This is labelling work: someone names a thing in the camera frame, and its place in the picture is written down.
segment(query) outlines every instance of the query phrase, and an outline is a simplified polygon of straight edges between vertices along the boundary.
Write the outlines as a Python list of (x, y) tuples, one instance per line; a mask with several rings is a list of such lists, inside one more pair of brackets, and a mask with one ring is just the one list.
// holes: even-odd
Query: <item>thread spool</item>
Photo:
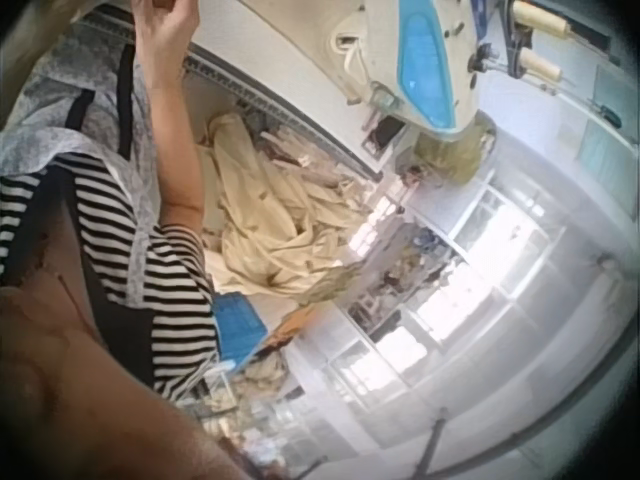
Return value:
[(546, 80), (555, 83), (562, 80), (562, 69), (560, 67), (528, 48), (523, 48), (520, 51), (520, 65), (530, 73), (535, 73)]
[(521, 25), (543, 30), (563, 39), (567, 38), (571, 32), (569, 22), (528, 3), (516, 0), (513, 2), (512, 11), (515, 21)]

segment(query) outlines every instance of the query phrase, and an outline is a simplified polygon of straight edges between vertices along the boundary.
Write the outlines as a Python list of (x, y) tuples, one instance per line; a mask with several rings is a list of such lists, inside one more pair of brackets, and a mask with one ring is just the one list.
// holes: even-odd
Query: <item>woman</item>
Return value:
[(181, 87), (197, 8), (134, 0), (135, 65), (132, 45), (74, 26), (38, 63), (0, 134), (0, 284), (12, 285), (9, 268), (20, 277), (26, 224), (51, 202), (49, 186), (64, 185), (77, 261), (97, 279), (88, 282), (101, 339), (174, 401), (218, 352), (200, 242), (203, 185)]

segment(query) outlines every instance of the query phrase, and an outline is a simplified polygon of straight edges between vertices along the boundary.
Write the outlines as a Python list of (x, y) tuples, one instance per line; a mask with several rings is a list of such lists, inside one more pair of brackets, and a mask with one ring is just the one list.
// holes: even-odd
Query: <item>skin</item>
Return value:
[[(199, 232), (199, 162), (179, 80), (197, 2), (132, 6), (158, 143), (161, 223)], [(245, 479), (198, 424), (106, 350), (65, 212), (50, 220), (18, 287), (0, 288), (0, 429), (46, 478)]]

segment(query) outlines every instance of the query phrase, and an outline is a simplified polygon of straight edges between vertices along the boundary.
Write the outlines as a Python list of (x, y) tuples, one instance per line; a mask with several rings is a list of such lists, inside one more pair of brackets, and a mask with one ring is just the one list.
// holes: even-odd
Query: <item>cream fabric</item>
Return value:
[[(237, 114), (214, 119), (212, 148), (201, 148), (207, 210), (224, 211), (224, 229), (205, 225), (207, 270), (218, 292), (295, 297), (332, 270), (368, 209), (349, 184), (317, 185), (256, 152)], [(208, 219), (216, 215), (208, 211)]]

